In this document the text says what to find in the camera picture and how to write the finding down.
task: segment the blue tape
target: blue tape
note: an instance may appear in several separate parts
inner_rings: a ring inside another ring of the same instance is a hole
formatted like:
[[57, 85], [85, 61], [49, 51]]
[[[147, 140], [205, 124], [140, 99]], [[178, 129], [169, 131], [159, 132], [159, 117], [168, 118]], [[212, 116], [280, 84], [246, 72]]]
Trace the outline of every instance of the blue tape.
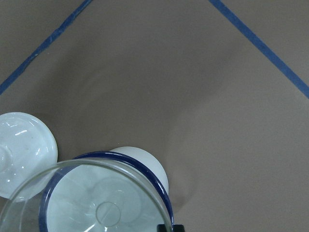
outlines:
[[300, 79], [260, 38], [258, 38], [231, 10], [220, 0], [209, 0], [247, 39], [259, 49], [307, 98], [309, 87]]
[[90, 4], [92, 0], [85, 0], [76, 10], [57, 28], [44, 42], [0, 85], [0, 95], [22, 74], [27, 66], [49, 45], [55, 41], [75, 18]]

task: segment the gray table surface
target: gray table surface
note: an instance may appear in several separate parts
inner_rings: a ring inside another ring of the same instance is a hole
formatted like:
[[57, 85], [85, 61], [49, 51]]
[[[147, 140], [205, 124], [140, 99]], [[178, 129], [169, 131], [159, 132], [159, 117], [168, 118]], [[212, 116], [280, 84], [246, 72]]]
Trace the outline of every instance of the gray table surface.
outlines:
[[[0, 81], [81, 2], [0, 1]], [[309, 83], [307, 1], [223, 2]], [[152, 153], [187, 232], [308, 231], [309, 101], [207, 0], [94, 0], [0, 96], [16, 111], [59, 161]]]

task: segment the blue line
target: blue line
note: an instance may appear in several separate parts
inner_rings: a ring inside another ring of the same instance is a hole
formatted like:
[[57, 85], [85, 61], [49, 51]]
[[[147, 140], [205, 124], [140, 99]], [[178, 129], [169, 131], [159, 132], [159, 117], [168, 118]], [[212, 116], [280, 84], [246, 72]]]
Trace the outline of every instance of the blue line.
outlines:
[[76, 10], [57, 28], [44, 42], [0, 85], [0, 95], [22, 74], [28, 65], [49, 45], [55, 41], [66, 28], [75, 20], [75, 18], [90, 4], [92, 0], [85, 0]]
[[230, 9], [220, 0], [209, 0], [249, 41], [259, 49], [307, 98], [309, 87], [300, 79], [260, 38], [258, 38]]

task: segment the clear glass bowl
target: clear glass bowl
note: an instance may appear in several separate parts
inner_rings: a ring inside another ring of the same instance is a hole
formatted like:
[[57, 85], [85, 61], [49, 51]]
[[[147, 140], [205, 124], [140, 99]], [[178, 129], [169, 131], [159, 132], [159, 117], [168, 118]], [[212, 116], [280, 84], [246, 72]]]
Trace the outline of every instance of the clear glass bowl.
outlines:
[[169, 197], [156, 176], [116, 152], [59, 162], [25, 181], [7, 202], [0, 232], [172, 231]]

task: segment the white saucer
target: white saucer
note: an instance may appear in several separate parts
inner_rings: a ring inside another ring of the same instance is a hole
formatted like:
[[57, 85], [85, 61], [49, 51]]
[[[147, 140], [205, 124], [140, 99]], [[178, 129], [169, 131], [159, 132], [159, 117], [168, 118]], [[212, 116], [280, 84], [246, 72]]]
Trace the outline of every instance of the white saucer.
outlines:
[[36, 117], [25, 113], [0, 115], [0, 196], [10, 198], [32, 174], [57, 162], [55, 138]]

